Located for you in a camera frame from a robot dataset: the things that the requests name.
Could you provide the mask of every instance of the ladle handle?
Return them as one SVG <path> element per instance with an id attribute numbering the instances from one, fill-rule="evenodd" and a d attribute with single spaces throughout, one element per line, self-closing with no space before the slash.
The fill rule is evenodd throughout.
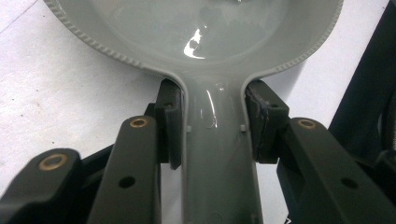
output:
<path id="1" fill-rule="evenodd" d="M 213 77 L 186 86 L 184 223 L 262 223 L 241 86 Z"/>

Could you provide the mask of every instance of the gray plastic ladle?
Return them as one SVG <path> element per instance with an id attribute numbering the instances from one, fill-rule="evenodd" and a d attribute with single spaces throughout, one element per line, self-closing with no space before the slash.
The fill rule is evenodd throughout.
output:
<path id="1" fill-rule="evenodd" d="M 45 0 L 82 41 L 183 90 L 184 223 L 262 223 L 247 84 L 302 62 L 342 0 Z"/>

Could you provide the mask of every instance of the ladle bowl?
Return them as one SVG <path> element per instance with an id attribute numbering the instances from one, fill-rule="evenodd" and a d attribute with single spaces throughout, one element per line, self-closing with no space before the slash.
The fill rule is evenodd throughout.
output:
<path id="1" fill-rule="evenodd" d="M 247 84 L 302 62 L 342 0 L 44 0 L 82 41 L 184 92 L 184 223 L 262 223 Z"/>

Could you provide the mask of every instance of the gray plastic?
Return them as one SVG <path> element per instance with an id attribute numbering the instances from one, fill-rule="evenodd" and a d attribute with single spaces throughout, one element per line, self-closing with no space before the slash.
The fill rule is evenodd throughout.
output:
<path id="1" fill-rule="evenodd" d="M 315 52 L 342 0 L 45 2 L 88 45 L 184 91 L 184 222 L 262 223 L 244 89 Z"/>

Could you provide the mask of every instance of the white table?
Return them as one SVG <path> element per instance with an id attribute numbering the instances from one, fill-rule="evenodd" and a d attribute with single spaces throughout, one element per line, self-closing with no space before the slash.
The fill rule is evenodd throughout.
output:
<path id="1" fill-rule="evenodd" d="M 328 126 L 388 0 L 345 0 L 326 43 L 265 81 L 291 117 Z M 0 0 L 0 194 L 34 156 L 55 147 L 81 157 L 111 145 L 123 120 L 155 100 L 159 77 L 98 53 L 74 37 L 39 0 Z M 179 222 L 179 170 L 163 167 L 163 223 Z M 265 223 L 287 208 L 274 165 L 258 165 Z"/>

